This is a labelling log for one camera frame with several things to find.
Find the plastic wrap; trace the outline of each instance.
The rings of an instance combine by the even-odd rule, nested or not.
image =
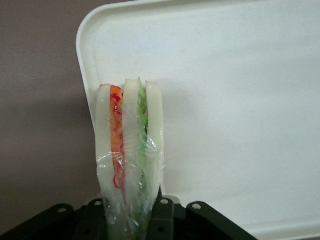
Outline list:
[[[103,84],[95,113],[97,176],[108,239],[143,240],[163,179],[164,136],[157,84]]]

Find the green filling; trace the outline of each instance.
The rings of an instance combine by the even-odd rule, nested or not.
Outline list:
[[[141,136],[141,142],[138,147],[138,161],[139,166],[142,169],[140,188],[143,193],[147,190],[147,180],[144,173],[146,169],[146,148],[147,148],[147,126],[148,126],[148,117],[146,115],[147,111],[147,94],[141,83],[140,78],[138,79],[139,84],[139,96],[138,96],[138,122],[139,122],[139,131]]]

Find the white surface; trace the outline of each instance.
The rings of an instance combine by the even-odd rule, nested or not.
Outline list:
[[[260,240],[320,236],[320,1],[106,5],[77,53],[91,113],[102,83],[160,84],[168,195]]]

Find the screw hole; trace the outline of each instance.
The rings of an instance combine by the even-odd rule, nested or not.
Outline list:
[[[94,203],[95,206],[100,206],[101,204],[102,204],[101,201],[96,201],[96,202]]]
[[[160,201],[160,203],[162,204],[162,205],[167,205],[167,204],[169,204],[169,201],[168,201],[168,199],[161,199],[161,201]]]
[[[87,229],[83,232],[84,235],[88,235],[88,234],[90,234],[90,233],[91,233],[91,229],[90,229],[90,228],[87,228]]]
[[[163,233],[164,231],[165,231],[165,229],[162,226],[158,228],[159,233]]]
[[[62,214],[64,213],[65,211],[67,211],[67,209],[65,207],[62,207],[58,210],[58,213]]]
[[[195,209],[195,210],[200,210],[200,209],[201,209],[201,205],[198,204],[198,203],[193,204],[192,207],[193,207],[193,209]]]

